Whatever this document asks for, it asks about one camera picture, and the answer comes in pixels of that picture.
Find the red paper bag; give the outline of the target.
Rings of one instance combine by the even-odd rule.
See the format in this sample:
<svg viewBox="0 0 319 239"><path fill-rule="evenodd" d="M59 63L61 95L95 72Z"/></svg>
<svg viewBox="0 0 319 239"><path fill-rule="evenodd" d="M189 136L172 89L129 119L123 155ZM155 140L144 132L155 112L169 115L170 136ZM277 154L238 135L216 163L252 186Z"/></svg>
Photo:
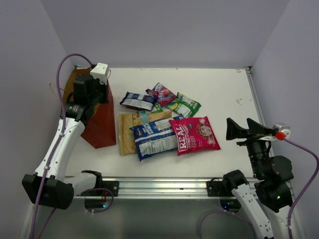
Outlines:
<svg viewBox="0 0 319 239"><path fill-rule="evenodd" d="M79 75L90 75L91 68L75 69L65 84L62 100L66 116L83 122L81 137L95 149L116 144L114 101L110 85L107 104L77 104L73 102L73 82Z"/></svg>

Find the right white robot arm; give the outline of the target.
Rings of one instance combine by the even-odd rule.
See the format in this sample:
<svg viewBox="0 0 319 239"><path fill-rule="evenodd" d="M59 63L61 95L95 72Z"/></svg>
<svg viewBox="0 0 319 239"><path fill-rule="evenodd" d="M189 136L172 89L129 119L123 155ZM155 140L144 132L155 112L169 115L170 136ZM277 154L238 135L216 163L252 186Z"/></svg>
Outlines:
<svg viewBox="0 0 319 239"><path fill-rule="evenodd" d="M248 128L227 118L226 140L237 139L247 148L256 192L240 170L223 176L222 190L239 201L258 239L289 238L288 212L293 204L287 182L293 179L292 163L284 156L270 156L271 143L290 137L290 127L276 124L272 128L248 118Z"/></svg>

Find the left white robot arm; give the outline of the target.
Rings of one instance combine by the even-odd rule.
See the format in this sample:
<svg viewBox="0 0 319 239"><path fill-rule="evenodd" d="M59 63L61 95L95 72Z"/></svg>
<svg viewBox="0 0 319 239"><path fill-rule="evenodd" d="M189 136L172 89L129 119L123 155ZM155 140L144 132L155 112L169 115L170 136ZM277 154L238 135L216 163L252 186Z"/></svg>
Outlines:
<svg viewBox="0 0 319 239"><path fill-rule="evenodd" d="M93 116L97 104L108 102L108 79L105 73L79 75L73 83L73 101L65 105L54 140L33 174L26 174L22 185L34 204L67 209L73 197L83 192L96 196L104 184L100 172L83 170L66 179L65 173L76 140Z"/></svg>

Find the blue Doritos chips bag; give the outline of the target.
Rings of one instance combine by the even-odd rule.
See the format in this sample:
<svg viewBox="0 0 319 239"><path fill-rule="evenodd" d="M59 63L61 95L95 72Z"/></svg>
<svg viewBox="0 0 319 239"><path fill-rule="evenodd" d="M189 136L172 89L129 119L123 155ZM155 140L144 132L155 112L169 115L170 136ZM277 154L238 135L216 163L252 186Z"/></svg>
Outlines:
<svg viewBox="0 0 319 239"><path fill-rule="evenodd" d="M133 131L139 161L177 148L177 137L169 121L180 119L184 119L184 117L178 115L173 118L158 119L130 128Z"/></svg>

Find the pink Real chips bag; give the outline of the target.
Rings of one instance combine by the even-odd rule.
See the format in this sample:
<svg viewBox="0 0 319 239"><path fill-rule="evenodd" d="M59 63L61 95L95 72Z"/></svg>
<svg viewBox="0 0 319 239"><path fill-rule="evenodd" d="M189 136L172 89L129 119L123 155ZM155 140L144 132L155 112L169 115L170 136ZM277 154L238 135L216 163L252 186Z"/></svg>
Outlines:
<svg viewBox="0 0 319 239"><path fill-rule="evenodd" d="M207 116L171 119L169 123L177 137L178 156L221 149Z"/></svg>

